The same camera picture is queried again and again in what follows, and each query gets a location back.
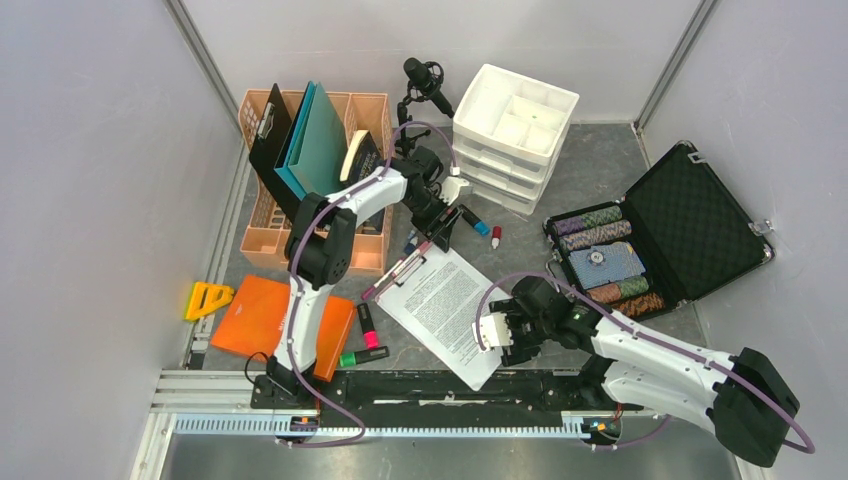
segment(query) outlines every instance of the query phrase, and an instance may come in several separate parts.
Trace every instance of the green highlighter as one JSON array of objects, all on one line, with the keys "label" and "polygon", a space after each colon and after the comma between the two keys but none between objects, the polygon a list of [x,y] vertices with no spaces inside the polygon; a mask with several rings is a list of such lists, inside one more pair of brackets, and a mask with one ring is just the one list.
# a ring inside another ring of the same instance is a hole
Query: green highlighter
[{"label": "green highlighter", "polygon": [[377,347],[371,350],[360,350],[358,352],[343,353],[339,357],[339,367],[352,367],[361,363],[373,362],[389,356],[389,347]]}]

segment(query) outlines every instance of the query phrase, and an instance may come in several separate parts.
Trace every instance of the white wall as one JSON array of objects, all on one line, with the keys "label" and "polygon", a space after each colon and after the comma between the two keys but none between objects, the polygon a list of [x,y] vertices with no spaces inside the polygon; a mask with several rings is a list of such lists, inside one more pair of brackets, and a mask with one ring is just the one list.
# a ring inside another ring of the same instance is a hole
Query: white wall
[{"label": "white wall", "polygon": [[[237,100],[249,88],[406,93],[403,62],[434,60],[459,104],[484,63],[580,94],[576,121],[636,118],[697,0],[184,0]],[[432,105],[419,120],[446,124]]]},{"label": "white wall", "polygon": [[239,135],[158,0],[0,6],[0,477],[126,478]]},{"label": "white wall", "polygon": [[844,477],[846,18],[841,0],[721,2],[646,130],[653,159],[692,140],[753,218],[774,221],[776,259],[700,314],[713,345],[766,353],[801,401],[819,453],[784,449],[781,479]]}]

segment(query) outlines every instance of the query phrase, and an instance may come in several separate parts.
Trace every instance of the black microphone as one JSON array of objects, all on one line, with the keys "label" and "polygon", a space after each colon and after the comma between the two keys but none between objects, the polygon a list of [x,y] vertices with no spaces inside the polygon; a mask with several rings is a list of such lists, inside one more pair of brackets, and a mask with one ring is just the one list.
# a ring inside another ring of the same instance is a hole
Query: black microphone
[{"label": "black microphone", "polygon": [[425,97],[430,97],[430,100],[439,108],[439,111],[453,118],[453,107],[447,98],[439,91],[441,85],[433,78],[430,70],[419,62],[417,58],[410,57],[403,62],[403,71],[409,77],[410,83],[421,92]]}]

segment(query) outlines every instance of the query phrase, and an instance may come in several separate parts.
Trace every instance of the poker chip case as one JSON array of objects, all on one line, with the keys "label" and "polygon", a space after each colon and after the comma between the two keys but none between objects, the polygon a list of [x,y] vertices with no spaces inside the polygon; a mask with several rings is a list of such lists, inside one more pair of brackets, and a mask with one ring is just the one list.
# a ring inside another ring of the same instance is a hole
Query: poker chip case
[{"label": "poker chip case", "polygon": [[774,257],[757,224],[687,141],[678,142],[624,196],[556,215],[543,229],[554,258],[571,285],[585,293],[559,242],[555,224],[617,205],[630,234],[600,243],[629,242],[641,259],[650,285],[664,307],[635,319],[646,320],[698,300]]}]

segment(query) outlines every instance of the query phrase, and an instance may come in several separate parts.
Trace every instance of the orange binder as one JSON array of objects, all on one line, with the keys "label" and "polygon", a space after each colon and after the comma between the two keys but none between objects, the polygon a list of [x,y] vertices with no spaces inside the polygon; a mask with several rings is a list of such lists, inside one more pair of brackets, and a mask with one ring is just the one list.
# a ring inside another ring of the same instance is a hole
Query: orange binder
[{"label": "orange binder", "polygon": [[[256,352],[272,355],[283,335],[289,308],[289,285],[247,275],[212,335],[211,345],[248,357]],[[353,302],[330,297],[324,308],[316,346],[315,378],[329,382],[344,349],[353,319]]]}]

